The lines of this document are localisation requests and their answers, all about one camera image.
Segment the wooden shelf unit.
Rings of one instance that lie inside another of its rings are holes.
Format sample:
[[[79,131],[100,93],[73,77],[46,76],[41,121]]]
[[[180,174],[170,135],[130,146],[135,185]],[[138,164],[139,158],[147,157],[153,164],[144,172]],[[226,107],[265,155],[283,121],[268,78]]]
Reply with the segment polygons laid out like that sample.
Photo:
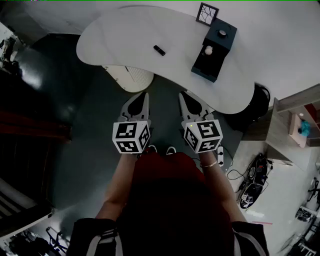
[[[290,136],[292,120],[299,118],[310,125],[301,147]],[[308,165],[320,169],[320,83],[283,99],[274,99],[265,142],[302,170]]]

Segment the person's red garment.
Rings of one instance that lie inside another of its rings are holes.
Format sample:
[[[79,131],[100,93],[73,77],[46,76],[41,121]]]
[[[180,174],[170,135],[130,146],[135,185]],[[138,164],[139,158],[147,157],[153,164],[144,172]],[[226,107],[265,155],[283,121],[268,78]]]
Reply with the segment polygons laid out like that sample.
[[[169,155],[148,152],[141,155],[135,163],[132,182],[151,183],[161,179],[203,183],[205,176],[194,160],[183,152]]]

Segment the person's black striped top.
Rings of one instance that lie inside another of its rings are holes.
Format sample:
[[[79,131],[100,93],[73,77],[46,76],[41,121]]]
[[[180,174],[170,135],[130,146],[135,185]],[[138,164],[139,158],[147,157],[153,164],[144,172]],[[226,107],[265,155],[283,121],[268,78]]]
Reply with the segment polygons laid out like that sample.
[[[192,227],[160,230],[135,220],[132,226],[110,219],[75,222],[66,256],[270,256],[261,224],[242,221],[218,230]]]

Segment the dark blue stepped box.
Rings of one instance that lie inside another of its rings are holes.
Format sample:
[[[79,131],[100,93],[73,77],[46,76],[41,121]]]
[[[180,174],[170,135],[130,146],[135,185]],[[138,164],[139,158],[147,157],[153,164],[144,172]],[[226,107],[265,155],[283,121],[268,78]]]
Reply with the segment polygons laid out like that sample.
[[[227,33],[227,37],[220,38],[218,31],[224,30]],[[207,32],[203,43],[202,49],[193,64],[191,71],[211,82],[215,82],[218,78],[225,57],[230,52],[237,28],[231,24],[216,18]],[[212,54],[206,55],[205,48],[207,46],[212,47]]]

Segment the black picture frame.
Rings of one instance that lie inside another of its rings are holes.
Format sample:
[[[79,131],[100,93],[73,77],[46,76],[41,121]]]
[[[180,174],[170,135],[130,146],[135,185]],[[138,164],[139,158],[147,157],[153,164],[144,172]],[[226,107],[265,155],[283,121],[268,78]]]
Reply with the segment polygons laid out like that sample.
[[[211,26],[218,15],[219,9],[202,2],[200,4],[195,21],[206,26]]]

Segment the person's left forearm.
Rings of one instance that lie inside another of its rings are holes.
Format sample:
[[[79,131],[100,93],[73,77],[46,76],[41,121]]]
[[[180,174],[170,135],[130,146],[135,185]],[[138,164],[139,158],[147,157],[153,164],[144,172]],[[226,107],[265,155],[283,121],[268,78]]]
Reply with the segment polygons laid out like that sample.
[[[105,199],[99,210],[97,219],[116,221],[126,205],[133,181],[136,161],[135,154],[122,154],[111,182],[107,186]]]

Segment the person's right forearm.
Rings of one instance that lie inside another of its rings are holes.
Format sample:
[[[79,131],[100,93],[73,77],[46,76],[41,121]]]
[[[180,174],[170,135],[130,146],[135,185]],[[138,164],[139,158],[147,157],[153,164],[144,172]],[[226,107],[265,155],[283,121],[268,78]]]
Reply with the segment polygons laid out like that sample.
[[[231,222],[246,222],[238,204],[231,183],[221,170],[212,151],[199,153],[200,165],[205,177],[205,183],[228,213]]]

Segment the teal item on shelf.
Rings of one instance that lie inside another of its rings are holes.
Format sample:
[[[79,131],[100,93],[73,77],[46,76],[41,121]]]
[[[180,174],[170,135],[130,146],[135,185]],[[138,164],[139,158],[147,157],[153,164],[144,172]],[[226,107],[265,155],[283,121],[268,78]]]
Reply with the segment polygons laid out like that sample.
[[[306,120],[302,120],[300,127],[298,128],[298,133],[301,136],[308,137],[310,134],[310,131],[311,131],[310,123],[307,122]]]

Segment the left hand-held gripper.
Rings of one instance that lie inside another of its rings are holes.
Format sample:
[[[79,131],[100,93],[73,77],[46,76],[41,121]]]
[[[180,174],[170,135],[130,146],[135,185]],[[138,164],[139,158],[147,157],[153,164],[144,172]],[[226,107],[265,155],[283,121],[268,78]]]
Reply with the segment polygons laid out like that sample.
[[[150,138],[149,94],[141,92],[125,102],[117,122],[113,123],[112,141],[120,154],[141,154]]]

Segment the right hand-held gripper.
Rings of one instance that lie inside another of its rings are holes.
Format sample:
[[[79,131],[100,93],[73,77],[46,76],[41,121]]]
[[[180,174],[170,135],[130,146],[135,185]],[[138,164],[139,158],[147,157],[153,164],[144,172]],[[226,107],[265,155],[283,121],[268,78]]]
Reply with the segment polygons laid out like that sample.
[[[189,119],[181,122],[184,140],[196,154],[216,150],[223,139],[223,132],[208,105],[189,91],[181,91],[178,97],[181,115]]]

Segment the black equipment pile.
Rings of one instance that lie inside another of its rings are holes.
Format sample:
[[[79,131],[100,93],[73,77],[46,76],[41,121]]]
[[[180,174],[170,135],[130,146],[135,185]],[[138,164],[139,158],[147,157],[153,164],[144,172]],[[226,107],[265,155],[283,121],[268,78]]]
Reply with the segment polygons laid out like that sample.
[[[246,176],[239,187],[241,193],[238,202],[241,209],[248,209],[256,202],[264,191],[268,174],[272,169],[273,162],[263,153],[259,153],[249,164]]]

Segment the white curved table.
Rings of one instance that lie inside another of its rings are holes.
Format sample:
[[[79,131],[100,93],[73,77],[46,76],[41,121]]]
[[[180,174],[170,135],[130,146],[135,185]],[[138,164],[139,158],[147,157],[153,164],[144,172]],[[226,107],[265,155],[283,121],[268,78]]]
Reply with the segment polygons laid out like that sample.
[[[254,94],[249,53],[235,36],[218,78],[211,82],[191,71],[209,28],[191,15],[168,8],[135,5],[113,9],[81,34],[76,54],[94,66],[128,66],[162,76],[204,100],[212,109],[235,114]],[[161,56],[153,48],[165,51]]]

